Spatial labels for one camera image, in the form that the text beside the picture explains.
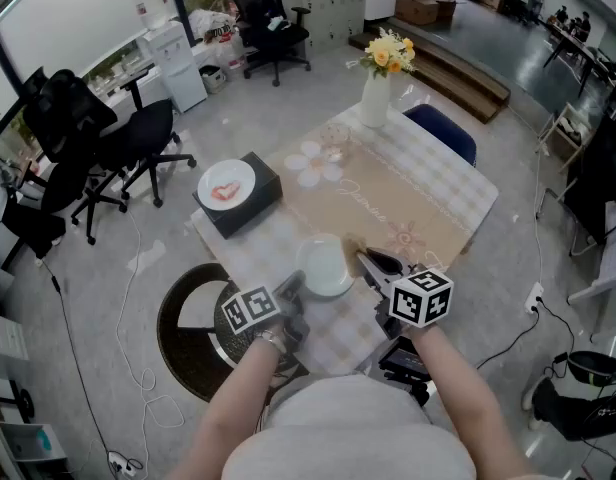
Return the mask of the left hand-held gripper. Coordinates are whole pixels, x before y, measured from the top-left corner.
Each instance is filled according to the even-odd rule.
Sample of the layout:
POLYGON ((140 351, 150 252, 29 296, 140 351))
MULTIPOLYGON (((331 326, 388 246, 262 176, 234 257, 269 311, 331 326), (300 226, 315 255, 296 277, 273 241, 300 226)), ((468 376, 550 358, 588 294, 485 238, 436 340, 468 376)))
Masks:
POLYGON ((273 292, 259 286, 232 296, 221 309, 233 333, 253 330, 280 353, 297 352, 310 333, 299 295, 305 278, 296 270, 273 292))

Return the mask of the plain white plate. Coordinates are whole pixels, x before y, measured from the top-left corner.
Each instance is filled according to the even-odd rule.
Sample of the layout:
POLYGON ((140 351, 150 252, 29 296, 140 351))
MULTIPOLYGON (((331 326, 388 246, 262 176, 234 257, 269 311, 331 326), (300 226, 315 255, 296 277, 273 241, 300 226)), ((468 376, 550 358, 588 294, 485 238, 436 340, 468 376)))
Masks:
POLYGON ((305 286, 319 297, 338 297, 353 285, 339 237, 321 233, 305 239, 295 257, 305 274, 305 286))

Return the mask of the white plate with red stain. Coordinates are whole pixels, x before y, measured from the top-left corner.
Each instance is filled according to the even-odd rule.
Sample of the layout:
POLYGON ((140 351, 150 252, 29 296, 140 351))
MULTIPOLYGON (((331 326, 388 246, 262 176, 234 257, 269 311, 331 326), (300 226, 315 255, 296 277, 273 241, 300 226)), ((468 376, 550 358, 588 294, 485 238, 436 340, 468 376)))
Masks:
POLYGON ((225 211, 244 203, 255 188, 254 169, 245 161, 229 159, 208 168, 197 186, 202 206, 225 211))

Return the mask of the person's right forearm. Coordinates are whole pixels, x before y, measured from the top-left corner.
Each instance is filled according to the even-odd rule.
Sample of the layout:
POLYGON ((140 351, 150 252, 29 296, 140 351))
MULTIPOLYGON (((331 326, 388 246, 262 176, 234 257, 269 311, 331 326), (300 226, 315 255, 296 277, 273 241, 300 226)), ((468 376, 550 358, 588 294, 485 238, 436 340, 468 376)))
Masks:
POLYGON ((528 458, 513 439, 500 404, 477 369, 436 326, 407 331, 434 382, 479 480, 534 476, 528 458))

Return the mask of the person's left forearm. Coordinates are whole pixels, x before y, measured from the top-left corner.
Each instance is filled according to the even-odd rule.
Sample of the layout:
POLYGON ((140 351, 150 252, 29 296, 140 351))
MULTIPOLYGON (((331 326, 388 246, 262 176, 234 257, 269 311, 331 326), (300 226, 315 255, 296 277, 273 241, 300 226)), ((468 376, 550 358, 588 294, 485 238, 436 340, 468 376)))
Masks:
POLYGON ((256 338, 211 399, 188 453, 167 480, 221 480, 230 455, 256 430, 282 353, 256 338))

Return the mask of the person's grey shirt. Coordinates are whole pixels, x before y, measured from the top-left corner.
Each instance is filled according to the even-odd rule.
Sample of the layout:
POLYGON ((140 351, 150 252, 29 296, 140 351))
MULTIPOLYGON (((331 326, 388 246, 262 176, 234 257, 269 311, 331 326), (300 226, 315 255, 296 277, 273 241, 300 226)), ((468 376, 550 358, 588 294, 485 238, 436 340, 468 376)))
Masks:
POLYGON ((364 375, 297 380, 221 480, 475 480, 466 448, 405 391, 364 375))

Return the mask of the wooden rack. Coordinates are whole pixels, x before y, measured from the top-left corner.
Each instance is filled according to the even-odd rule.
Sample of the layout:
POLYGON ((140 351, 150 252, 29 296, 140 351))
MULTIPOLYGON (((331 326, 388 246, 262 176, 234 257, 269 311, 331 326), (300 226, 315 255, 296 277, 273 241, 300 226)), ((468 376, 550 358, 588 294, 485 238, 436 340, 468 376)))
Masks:
POLYGON ((561 112, 551 114, 541 128, 537 135, 535 152, 548 155, 547 142, 553 135, 561 138, 572 150, 559 169, 562 173, 580 156, 592 138, 592 134, 593 128, 587 116, 567 103, 561 112))

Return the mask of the white bench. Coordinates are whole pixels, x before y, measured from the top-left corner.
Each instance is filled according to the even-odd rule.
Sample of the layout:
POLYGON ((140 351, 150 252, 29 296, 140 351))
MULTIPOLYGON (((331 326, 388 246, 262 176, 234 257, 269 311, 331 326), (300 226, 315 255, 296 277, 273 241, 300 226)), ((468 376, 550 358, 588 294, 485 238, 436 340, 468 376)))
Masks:
POLYGON ((598 277, 592 284, 567 297, 567 303, 574 305, 616 287, 616 233, 607 241, 599 267, 598 277))

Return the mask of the black folding chair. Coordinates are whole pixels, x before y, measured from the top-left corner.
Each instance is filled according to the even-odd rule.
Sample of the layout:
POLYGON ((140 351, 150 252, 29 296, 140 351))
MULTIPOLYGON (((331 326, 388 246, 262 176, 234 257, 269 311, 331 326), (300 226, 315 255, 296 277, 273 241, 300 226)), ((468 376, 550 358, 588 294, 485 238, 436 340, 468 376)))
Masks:
POLYGON ((547 188, 542 196, 552 197, 573 219, 575 230, 586 233, 581 249, 578 236, 573 236, 571 257, 606 244, 616 232, 616 117, 604 116, 583 152, 570 164, 566 188, 561 193, 547 188))

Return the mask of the white water dispenser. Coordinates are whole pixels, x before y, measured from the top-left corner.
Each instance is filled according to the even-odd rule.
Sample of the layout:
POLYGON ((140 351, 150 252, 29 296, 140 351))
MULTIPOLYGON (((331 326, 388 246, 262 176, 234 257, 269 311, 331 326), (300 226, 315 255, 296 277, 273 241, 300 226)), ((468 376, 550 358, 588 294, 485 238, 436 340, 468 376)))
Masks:
POLYGON ((183 25, 170 21, 137 38, 160 69, 162 83, 179 113, 207 98, 207 91, 194 59, 183 25))

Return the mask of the cardboard box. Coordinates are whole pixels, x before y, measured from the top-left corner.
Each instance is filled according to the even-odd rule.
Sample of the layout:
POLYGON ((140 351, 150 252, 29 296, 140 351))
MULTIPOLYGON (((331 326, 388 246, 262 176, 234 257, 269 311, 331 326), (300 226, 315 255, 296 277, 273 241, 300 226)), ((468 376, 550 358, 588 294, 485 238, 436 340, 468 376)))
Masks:
POLYGON ((396 0, 395 17, 409 24, 432 24, 437 20, 438 11, 435 0, 396 0))

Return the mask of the white vase with flowers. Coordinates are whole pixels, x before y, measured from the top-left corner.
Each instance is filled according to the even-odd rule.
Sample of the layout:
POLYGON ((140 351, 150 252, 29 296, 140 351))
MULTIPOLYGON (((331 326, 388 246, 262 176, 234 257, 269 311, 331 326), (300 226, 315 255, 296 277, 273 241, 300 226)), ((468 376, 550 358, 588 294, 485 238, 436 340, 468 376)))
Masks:
POLYGON ((309 33, 305 54, 311 58, 345 45, 348 38, 359 34, 364 25, 365 0, 283 0, 292 17, 295 7, 309 12, 302 18, 302 26, 309 33))

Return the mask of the white plastic bags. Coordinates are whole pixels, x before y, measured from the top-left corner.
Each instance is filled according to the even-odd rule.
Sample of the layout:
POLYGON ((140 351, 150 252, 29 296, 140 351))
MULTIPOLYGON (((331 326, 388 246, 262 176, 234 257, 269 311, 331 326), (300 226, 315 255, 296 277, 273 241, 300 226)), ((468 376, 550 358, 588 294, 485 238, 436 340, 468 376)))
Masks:
POLYGON ((188 15, 188 20, 195 39, 192 51, 198 66, 218 66, 228 78, 244 69, 243 42, 232 16, 196 9, 188 15))

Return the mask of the long dark table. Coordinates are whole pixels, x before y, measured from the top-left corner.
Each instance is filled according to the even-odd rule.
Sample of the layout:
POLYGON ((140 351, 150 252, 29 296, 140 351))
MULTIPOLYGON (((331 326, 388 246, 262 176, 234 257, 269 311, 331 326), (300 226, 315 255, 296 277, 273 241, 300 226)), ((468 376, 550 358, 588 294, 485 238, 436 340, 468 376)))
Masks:
POLYGON ((558 40, 557 46, 549 55, 543 67, 547 67, 551 62, 558 59, 562 53, 566 52, 575 54, 582 61, 580 74, 576 76, 579 83, 578 97, 582 95, 591 74, 595 74, 604 83, 613 83, 610 69, 607 66, 609 60, 601 50, 586 46, 573 35, 558 27, 555 22, 543 22, 543 26, 558 40))

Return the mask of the water dispenser bottle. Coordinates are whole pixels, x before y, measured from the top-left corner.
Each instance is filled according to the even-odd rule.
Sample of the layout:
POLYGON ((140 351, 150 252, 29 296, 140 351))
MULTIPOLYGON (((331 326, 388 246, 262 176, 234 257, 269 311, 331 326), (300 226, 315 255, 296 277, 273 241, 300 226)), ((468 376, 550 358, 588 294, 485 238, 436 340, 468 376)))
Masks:
POLYGON ((169 20, 169 0, 133 0, 136 12, 145 28, 157 30, 169 20))

